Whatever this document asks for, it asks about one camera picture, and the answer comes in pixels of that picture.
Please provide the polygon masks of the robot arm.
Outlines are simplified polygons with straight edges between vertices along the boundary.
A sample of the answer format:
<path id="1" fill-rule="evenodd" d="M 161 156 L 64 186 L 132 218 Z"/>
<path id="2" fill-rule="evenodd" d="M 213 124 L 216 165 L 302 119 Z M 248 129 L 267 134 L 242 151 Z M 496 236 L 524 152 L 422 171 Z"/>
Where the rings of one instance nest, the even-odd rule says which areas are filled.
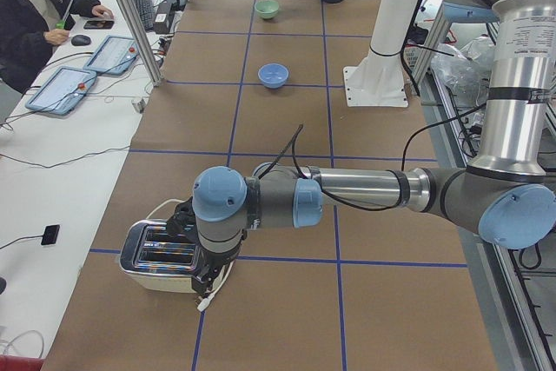
<path id="1" fill-rule="evenodd" d="M 532 246 L 555 222 L 537 154 L 555 65 L 555 0 L 446 0 L 499 19 L 480 150 L 464 169 L 371 171 L 259 166 L 251 177 L 213 167 L 191 199 L 201 253 L 192 286 L 207 295 L 249 230 L 317 224 L 327 204 L 407 207 L 509 249 Z"/>

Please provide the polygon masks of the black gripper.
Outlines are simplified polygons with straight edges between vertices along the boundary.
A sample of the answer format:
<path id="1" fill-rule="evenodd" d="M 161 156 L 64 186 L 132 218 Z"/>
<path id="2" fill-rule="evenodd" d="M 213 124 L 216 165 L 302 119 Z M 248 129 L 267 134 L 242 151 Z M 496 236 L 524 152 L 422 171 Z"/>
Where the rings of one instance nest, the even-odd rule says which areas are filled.
<path id="1" fill-rule="evenodd" d="M 237 257 L 237 249 L 225 253 L 201 250 L 196 267 L 192 272 L 191 286 L 198 295 L 207 295 L 222 269 Z"/>

